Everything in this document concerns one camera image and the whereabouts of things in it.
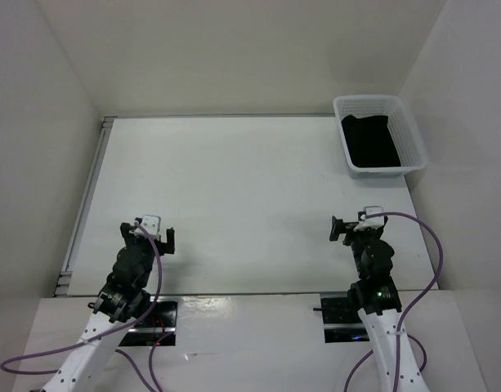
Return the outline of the black skirt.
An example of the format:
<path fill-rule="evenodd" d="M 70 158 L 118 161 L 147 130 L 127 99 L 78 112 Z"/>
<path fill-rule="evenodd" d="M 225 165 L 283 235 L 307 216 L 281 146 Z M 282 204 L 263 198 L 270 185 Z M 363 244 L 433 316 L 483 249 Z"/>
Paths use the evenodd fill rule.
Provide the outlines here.
<path fill-rule="evenodd" d="M 388 116 L 357 118 L 347 115 L 342 121 L 351 162 L 359 168 L 400 167 L 396 146 L 388 129 Z"/>

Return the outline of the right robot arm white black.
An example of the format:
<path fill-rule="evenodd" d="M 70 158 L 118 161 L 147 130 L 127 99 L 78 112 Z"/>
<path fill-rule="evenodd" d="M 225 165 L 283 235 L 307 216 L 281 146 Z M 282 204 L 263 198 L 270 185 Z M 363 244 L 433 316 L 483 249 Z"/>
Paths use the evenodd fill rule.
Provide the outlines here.
<path fill-rule="evenodd" d="M 391 277 L 393 248 L 382 233 L 387 222 L 332 218 L 329 240 L 351 249 L 359 280 L 347 292 L 347 313 L 361 321 L 375 358 L 382 391 L 428 391 L 402 323 L 403 307 Z"/>

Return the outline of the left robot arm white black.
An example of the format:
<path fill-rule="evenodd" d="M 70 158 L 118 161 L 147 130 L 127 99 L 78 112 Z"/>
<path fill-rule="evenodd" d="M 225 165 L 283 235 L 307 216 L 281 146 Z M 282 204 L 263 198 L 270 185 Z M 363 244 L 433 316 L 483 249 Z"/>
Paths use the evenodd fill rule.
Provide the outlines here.
<path fill-rule="evenodd" d="M 149 321 L 157 304 L 157 296 L 145 289 L 150 274 L 152 270 L 158 273 L 156 292 L 160 293 L 160 257 L 176 250 L 175 230 L 167 229 L 162 240 L 160 228 L 161 218 L 153 215 L 120 225 L 124 246 L 92 304 L 92 314 L 76 348 L 42 387 L 43 391 L 93 391 L 128 330 Z"/>

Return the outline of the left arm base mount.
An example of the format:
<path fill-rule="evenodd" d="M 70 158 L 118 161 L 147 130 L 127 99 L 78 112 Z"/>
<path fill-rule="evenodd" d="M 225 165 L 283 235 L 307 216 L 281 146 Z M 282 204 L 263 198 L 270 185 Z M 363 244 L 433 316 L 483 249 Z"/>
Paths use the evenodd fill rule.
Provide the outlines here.
<path fill-rule="evenodd" d="M 157 301 L 150 314 L 131 327 L 120 347 L 174 346 L 176 344 L 178 302 Z"/>

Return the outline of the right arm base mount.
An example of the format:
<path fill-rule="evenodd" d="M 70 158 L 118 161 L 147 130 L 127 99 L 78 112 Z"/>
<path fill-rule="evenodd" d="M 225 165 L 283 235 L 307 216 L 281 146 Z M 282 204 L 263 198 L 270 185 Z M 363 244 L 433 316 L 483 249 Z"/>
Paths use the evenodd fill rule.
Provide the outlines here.
<path fill-rule="evenodd" d="M 322 317 L 324 341 L 329 343 L 368 341 L 364 324 L 343 294 L 324 294 L 313 308 Z"/>

